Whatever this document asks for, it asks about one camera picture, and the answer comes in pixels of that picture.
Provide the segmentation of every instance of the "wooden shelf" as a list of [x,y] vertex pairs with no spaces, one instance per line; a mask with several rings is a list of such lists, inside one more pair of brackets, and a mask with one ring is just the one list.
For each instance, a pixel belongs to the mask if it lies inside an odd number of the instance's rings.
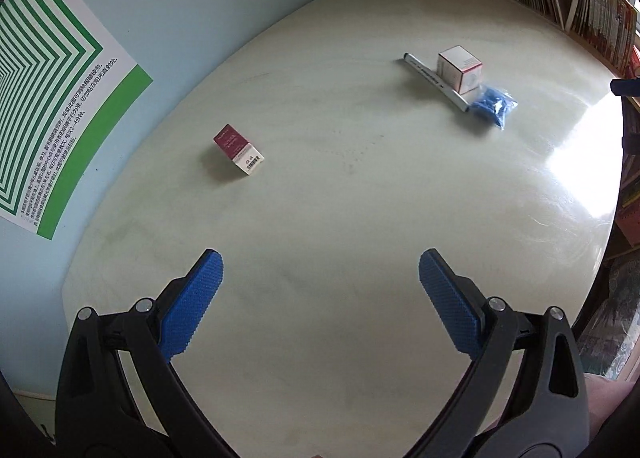
[[626,254],[631,254],[632,252],[635,252],[639,249],[640,245],[632,247],[631,244],[629,244],[629,242],[625,238],[625,235],[614,223],[613,228],[611,229],[609,243],[607,244],[607,249],[605,250],[602,261],[614,260],[615,258],[625,256]]
[[587,52],[593,55],[598,61],[604,64],[604,66],[606,66],[607,69],[609,69],[609,71],[613,73],[614,76],[616,76],[619,79],[622,77],[622,74],[618,71],[618,69],[615,66],[613,66],[613,64],[611,64],[600,52],[598,52],[593,45],[589,44],[587,40],[585,40],[583,37],[576,34],[573,30],[567,32],[567,34],[577,44],[579,44]]

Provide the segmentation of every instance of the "white box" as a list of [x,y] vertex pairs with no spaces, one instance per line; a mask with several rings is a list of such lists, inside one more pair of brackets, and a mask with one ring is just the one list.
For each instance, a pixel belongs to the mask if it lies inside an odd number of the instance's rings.
[[251,174],[254,171],[255,166],[260,164],[263,160],[264,157],[251,144],[247,144],[246,147],[233,159],[234,164],[247,174]]
[[482,63],[461,46],[454,46],[438,54],[438,75],[458,93],[467,93],[482,82]]

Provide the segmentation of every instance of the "metal screw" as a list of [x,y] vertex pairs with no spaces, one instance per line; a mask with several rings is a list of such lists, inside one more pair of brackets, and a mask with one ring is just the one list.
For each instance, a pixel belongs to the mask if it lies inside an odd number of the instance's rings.
[[489,306],[492,308],[492,310],[501,312],[503,311],[505,308],[507,308],[507,304],[501,300],[499,297],[492,297],[489,300]]
[[80,311],[78,312],[78,319],[81,321],[86,321],[87,319],[89,319],[89,317],[91,317],[91,314],[94,311],[91,310],[91,308],[89,308],[88,306],[85,306],[84,308],[81,308]]
[[551,317],[553,317],[554,319],[558,319],[559,321],[564,319],[564,312],[561,309],[559,309],[557,306],[552,306],[551,310],[549,310],[549,313],[551,314]]
[[150,300],[148,297],[140,299],[136,303],[136,310],[140,313],[145,313],[151,310],[154,307],[154,302]]

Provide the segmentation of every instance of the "blue gripper pad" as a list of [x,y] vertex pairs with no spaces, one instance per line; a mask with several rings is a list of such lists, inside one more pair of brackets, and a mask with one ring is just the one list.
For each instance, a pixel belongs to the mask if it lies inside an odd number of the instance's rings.
[[187,349],[202,316],[218,291],[222,274],[222,256],[212,250],[187,275],[189,281],[162,319],[159,348],[167,362]]
[[427,250],[418,265],[420,282],[431,299],[456,349],[475,359],[482,349],[484,319],[469,303],[456,281],[459,278],[434,248]]

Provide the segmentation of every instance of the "red box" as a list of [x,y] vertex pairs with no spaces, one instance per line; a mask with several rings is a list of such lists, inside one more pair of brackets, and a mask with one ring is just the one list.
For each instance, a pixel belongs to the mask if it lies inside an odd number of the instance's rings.
[[640,244],[640,199],[618,211],[616,224],[632,247]]
[[260,152],[229,124],[222,128],[213,141],[220,146],[220,149],[234,164],[247,174],[251,174],[255,167],[264,160]]

